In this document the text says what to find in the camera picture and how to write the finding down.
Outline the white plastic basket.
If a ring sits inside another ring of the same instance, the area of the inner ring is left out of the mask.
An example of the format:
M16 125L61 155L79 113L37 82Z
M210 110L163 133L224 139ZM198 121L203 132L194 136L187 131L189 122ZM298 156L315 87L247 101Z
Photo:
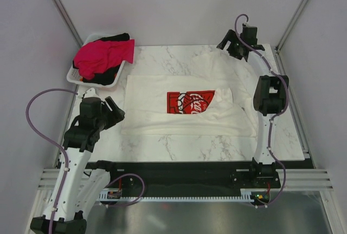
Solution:
M72 60L67 81L112 90L125 63L133 63L134 44L128 33L89 35Z

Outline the white t-shirt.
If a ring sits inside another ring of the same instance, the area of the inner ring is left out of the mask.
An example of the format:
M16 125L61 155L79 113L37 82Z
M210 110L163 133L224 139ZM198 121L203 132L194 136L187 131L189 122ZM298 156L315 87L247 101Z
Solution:
M191 66L189 76L128 76L122 134L256 137L253 68L219 51Z

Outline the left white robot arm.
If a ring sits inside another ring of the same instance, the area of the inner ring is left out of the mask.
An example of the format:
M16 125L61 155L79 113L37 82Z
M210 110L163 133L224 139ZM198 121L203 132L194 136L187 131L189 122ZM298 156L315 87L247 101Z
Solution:
M48 206L40 217L31 220L34 233L85 233L87 215L101 190L115 186L117 171L94 169L85 186L81 186L85 167L100 133L123 121L125 113L113 99L84 97L80 114L64 134L63 161Z

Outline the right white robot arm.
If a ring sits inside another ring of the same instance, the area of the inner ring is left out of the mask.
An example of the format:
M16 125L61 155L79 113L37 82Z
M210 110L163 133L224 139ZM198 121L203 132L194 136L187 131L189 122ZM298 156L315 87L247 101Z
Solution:
M229 30L217 48L223 50L230 43L227 47L229 55L244 59L258 76L253 96L253 108L259 119L258 143L248 180L252 186L261 187L268 179L277 177L272 143L278 117L288 108L289 79L273 71L265 57L264 47L258 44L257 32L257 27L243 24L241 33Z

